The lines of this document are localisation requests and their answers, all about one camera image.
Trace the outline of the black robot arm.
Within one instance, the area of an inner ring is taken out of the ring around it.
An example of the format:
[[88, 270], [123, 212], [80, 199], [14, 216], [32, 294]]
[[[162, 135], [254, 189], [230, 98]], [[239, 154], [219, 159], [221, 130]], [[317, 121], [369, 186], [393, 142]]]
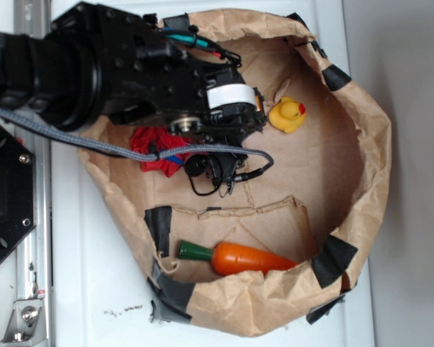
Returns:
[[0, 106], [65, 132], [107, 116], [208, 142], [243, 138], [267, 118], [240, 64], [191, 25], [81, 2], [45, 38], [0, 33]]

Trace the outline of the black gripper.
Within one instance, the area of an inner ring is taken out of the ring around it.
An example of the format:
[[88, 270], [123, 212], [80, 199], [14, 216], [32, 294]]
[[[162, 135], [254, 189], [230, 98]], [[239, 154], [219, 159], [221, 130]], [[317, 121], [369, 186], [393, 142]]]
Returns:
[[194, 25], [161, 28], [155, 15], [79, 3], [53, 21], [51, 39], [72, 82], [64, 130], [103, 115], [116, 125], [226, 143], [266, 123], [261, 94], [239, 73], [241, 56]]

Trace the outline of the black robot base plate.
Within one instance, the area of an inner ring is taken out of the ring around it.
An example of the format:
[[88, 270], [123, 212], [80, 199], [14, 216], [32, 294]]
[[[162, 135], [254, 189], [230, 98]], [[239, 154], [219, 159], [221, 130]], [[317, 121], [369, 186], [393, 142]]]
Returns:
[[0, 264], [35, 227], [34, 160], [0, 125]]

